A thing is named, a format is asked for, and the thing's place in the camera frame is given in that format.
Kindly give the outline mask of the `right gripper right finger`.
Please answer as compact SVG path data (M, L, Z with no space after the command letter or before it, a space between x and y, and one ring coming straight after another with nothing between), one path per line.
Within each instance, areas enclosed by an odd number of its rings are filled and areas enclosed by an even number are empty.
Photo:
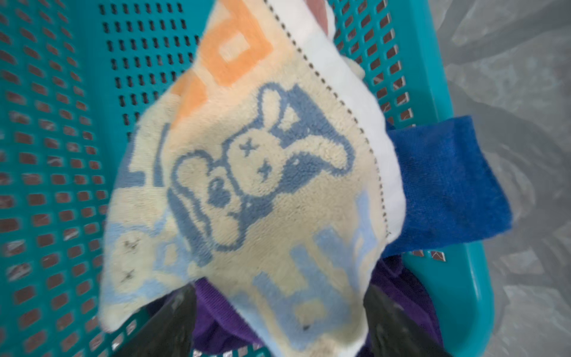
M382 290L364 296L371 350L383 357L446 357L450 354L411 320Z

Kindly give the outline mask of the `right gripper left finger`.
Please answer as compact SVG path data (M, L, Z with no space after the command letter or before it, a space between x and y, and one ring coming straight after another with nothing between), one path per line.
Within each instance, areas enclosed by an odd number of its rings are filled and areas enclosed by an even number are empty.
M114 356L190 356L197 300L192 285L172 293L152 318Z

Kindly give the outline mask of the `rabbit print towel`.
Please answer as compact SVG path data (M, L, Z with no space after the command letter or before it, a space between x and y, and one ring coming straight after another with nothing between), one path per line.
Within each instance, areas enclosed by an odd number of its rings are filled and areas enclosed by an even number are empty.
M355 356L406 201L379 104L324 1L217 1L144 113L109 204L98 319L200 279L275 356Z

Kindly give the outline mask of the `teal plastic basket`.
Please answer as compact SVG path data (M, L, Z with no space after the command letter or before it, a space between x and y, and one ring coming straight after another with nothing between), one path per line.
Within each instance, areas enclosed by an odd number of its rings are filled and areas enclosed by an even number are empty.
M337 49L395 128L456 116L428 1L328 1ZM1 1L1 356L110 356L147 322L98 327L101 237L140 115L196 61L214 1ZM454 356L494 324L483 244L413 251Z

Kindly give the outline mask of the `purple towel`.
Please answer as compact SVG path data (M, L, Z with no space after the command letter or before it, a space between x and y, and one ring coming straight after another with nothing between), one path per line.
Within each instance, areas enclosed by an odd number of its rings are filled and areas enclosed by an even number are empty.
M421 281L407 269L400 256L379 260L371 284L398 303L440 346L443 338L434 304ZM262 345L262 340L233 309L222 294L207 280L195 285L197 299L194 348L208 355L219 355L248 345Z

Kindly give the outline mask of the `blue towel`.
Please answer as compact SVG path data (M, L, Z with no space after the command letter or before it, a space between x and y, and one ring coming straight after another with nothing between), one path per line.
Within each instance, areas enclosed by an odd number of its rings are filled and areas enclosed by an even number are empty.
M401 169L406 214L384 257L477 242L512 228L509 201L470 116L388 135Z

